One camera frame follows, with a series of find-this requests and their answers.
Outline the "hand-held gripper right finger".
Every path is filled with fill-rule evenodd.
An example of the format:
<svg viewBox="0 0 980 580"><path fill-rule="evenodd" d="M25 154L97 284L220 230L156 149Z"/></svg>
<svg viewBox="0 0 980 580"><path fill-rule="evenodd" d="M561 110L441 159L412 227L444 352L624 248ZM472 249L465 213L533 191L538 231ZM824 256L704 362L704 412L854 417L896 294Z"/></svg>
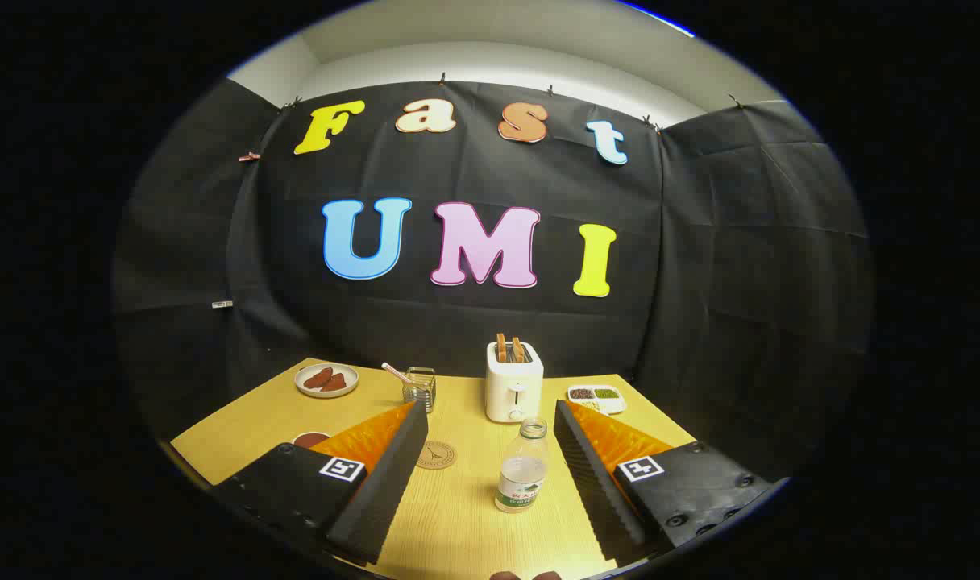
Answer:
<svg viewBox="0 0 980 580"><path fill-rule="evenodd" d="M554 437L604 557L619 566L711 542L780 488L714 445L663 443L574 401L556 404Z"/></svg>

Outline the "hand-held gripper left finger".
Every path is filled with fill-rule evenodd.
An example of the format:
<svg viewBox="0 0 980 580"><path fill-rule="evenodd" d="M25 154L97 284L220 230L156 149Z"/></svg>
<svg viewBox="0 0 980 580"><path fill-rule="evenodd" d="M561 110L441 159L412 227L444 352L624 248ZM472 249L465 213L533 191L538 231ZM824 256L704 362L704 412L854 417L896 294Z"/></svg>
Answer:
<svg viewBox="0 0 980 580"><path fill-rule="evenodd" d="M427 433L410 401L309 448L276 445L214 494L305 553L376 564Z"/></svg>

